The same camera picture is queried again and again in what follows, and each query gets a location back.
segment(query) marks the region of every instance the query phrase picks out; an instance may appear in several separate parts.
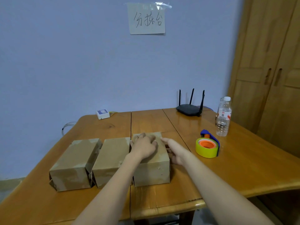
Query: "wall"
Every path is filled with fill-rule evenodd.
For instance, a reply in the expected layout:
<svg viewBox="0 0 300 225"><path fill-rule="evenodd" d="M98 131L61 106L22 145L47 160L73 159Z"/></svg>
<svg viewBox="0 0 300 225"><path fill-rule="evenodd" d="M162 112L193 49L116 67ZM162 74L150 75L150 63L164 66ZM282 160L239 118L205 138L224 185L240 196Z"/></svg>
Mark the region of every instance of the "wall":
<svg viewBox="0 0 300 225"><path fill-rule="evenodd" d="M217 109L242 0L162 0L165 35L130 35L129 1L154 0L0 0L0 180L26 176L97 109L175 107L192 88Z"/></svg>

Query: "tape roll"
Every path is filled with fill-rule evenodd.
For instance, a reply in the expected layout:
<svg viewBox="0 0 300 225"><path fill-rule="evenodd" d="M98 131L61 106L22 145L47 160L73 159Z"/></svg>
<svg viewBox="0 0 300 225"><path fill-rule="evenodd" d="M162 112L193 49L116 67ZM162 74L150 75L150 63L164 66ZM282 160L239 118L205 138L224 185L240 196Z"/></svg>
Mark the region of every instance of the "tape roll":
<svg viewBox="0 0 300 225"><path fill-rule="evenodd" d="M196 140L196 152L205 158L214 158L218 154L218 143L210 138Z"/></svg>

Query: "table top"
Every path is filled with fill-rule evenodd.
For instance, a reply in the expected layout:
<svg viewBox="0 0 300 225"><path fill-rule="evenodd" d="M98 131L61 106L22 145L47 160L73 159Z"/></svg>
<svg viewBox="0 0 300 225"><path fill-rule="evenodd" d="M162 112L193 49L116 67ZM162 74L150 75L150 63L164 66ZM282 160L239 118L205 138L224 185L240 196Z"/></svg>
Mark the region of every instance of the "table top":
<svg viewBox="0 0 300 225"><path fill-rule="evenodd" d="M81 117L45 155L24 181L0 204L3 224L71 224L96 196L96 187L56 192L49 185L49 169L73 140L130 137L162 132L195 154L223 180L246 197L300 188L300 159L231 122L226 137L216 136L215 113L204 109L200 117L187 117L176 109L115 113L108 119ZM221 144L219 156L207 159L195 151L203 129ZM130 186L121 219L140 219L179 213L205 206L182 166L171 165L171 183Z"/></svg>

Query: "person's left hand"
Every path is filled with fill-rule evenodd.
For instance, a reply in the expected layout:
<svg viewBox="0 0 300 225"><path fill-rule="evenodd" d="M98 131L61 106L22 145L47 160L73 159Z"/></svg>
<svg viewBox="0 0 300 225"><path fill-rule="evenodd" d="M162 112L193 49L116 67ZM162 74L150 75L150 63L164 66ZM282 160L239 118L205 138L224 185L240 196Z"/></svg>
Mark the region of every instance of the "person's left hand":
<svg viewBox="0 0 300 225"><path fill-rule="evenodd" d="M139 136L134 136L133 141L130 141L131 152L138 159L142 161L152 155L156 148L158 148L157 141L155 140L155 136L146 136L145 133L140 134Z"/></svg>

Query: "person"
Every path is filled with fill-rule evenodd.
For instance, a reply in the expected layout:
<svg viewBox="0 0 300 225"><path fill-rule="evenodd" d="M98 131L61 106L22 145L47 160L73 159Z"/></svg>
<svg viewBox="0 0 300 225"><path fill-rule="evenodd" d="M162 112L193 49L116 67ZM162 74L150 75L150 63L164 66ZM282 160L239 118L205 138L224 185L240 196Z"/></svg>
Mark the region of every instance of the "person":
<svg viewBox="0 0 300 225"><path fill-rule="evenodd" d="M172 153L171 162L182 165L201 193L218 224L273 224L250 201L223 181L189 150L172 139L161 138ZM74 221L78 224L117 224L133 173L142 159L158 147L155 136L142 133L130 141L131 152L121 167Z"/></svg>

